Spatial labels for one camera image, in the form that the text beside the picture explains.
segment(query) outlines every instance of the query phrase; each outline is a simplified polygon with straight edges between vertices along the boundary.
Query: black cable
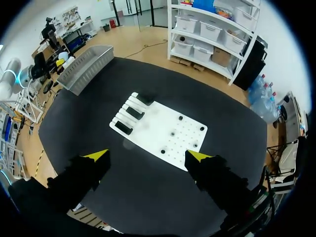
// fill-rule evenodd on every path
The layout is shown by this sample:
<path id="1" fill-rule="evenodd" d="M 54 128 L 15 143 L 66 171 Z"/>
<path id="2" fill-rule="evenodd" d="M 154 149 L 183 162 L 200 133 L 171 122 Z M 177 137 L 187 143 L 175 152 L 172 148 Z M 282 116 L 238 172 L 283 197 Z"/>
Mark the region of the black cable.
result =
<path id="1" fill-rule="evenodd" d="M 130 55 L 124 57 L 124 58 L 129 58 L 130 56 L 133 56 L 133 55 L 135 55 L 135 54 L 138 54 L 138 53 L 140 53 L 141 51 L 143 51 L 145 48 L 149 48 L 149 47 L 152 47 L 152 46 L 155 46 L 155 45 L 159 45 L 159 44 L 164 44 L 164 43 L 167 43 L 167 42 L 168 42 L 168 40 L 164 39 L 162 43 L 156 43 L 156 44 L 152 44 L 152 45 L 145 44 L 144 47 L 143 47 L 141 50 L 139 50 L 139 51 L 136 52 L 136 53 L 130 54 Z"/>

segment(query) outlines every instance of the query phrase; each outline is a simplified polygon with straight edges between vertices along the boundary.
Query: wooden pallet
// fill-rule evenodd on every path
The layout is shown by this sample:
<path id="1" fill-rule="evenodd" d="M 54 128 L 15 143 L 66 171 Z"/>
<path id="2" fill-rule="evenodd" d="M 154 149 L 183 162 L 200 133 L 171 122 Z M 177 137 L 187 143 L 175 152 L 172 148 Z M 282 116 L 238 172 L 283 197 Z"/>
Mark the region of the wooden pallet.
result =
<path id="1" fill-rule="evenodd" d="M 205 67 L 203 67 L 203 66 L 201 66 L 201 65 L 199 65 L 199 64 L 194 64 L 193 67 L 194 67 L 194 69 L 197 69 L 197 70 L 199 70 L 200 72 L 203 72 L 204 69 L 205 69 Z"/>
<path id="2" fill-rule="evenodd" d="M 183 64 L 183 65 L 186 65 L 186 66 L 191 66 L 191 62 L 190 61 L 182 59 L 182 58 L 178 58 L 178 57 L 175 57 L 175 56 L 172 56 L 170 58 L 170 61 L 172 61 L 174 63 L 180 63 L 180 64 Z"/>
<path id="3" fill-rule="evenodd" d="M 182 59 L 182 58 L 178 58 L 178 57 L 175 57 L 175 56 L 171 56 L 170 58 L 170 61 L 174 62 L 174 63 L 180 63 L 180 64 L 183 64 L 183 65 L 186 65 L 186 66 L 191 66 L 193 64 L 193 68 L 196 69 L 196 70 L 199 70 L 200 72 L 203 72 L 205 67 L 199 65 L 199 64 L 195 64 L 195 63 L 192 63 L 191 61 L 188 61 L 188 60 L 185 60 L 185 59 Z"/>

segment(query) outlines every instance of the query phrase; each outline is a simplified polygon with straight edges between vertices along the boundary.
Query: black table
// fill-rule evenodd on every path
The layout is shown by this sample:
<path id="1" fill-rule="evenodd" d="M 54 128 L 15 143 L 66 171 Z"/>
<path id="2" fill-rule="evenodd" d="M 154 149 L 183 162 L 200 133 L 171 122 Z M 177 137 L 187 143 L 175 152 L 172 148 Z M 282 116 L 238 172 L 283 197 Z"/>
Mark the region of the black table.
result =
<path id="1" fill-rule="evenodd" d="M 132 146 L 109 127 L 134 91 L 156 95 L 156 101 L 207 125 L 200 152 L 223 156 L 233 172 L 249 179 L 249 188 L 258 184 L 267 146 L 261 118 L 190 77 L 121 58 L 109 63 L 80 96 L 64 89 L 50 107 L 39 137 L 53 167 L 60 173 L 76 155 L 110 149 L 111 169 L 83 200 L 104 222 L 144 235 L 204 237 L 217 231 L 226 214 L 199 191 L 189 173 Z"/>

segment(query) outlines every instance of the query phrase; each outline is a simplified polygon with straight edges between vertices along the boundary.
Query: white board with holes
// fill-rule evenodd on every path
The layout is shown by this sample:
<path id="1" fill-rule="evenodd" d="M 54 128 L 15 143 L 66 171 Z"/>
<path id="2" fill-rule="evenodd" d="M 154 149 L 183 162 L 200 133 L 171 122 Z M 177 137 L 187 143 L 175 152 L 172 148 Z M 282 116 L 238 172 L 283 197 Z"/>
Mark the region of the white board with holes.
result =
<path id="1" fill-rule="evenodd" d="M 154 156 L 187 171 L 184 166 L 185 151 L 199 152 L 207 126 L 156 101 L 146 106 L 136 98 L 137 95 L 132 93 L 110 122 L 110 127 Z M 128 107 L 145 114 L 137 120 L 126 112 Z M 127 135 L 117 128 L 117 121 L 132 128 L 131 134 Z"/>

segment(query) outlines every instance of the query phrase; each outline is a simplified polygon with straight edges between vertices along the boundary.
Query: white wall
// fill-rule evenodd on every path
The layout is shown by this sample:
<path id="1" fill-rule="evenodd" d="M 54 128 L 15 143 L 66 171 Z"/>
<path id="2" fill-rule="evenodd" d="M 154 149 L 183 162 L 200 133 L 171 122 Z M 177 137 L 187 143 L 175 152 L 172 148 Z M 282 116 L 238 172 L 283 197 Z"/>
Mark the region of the white wall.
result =
<path id="1" fill-rule="evenodd" d="M 0 41 L 5 45 L 0 55 L 0 67 L 4 70 L 13 57 L 20 58 L 22 68 L 34 64 L 31 55 L 40 45 L 46 17 L 54 17 L 73 6 L 78 7 L 82 21 L 91 16 L 97 30 L 101 19 L 115 17 L 109 0 L 33 0 L 12 22 Z"/>
<path id="2" fill-rule="evenodd" d="M 268 43 L 266 66 L 262 73 L 273 82 L 276 101 L 292 91 L 301 110 L 311 111 L 311 78 L 305 57 L 281 15 L 266 0 L 261 0 L 258 33 Z"/>

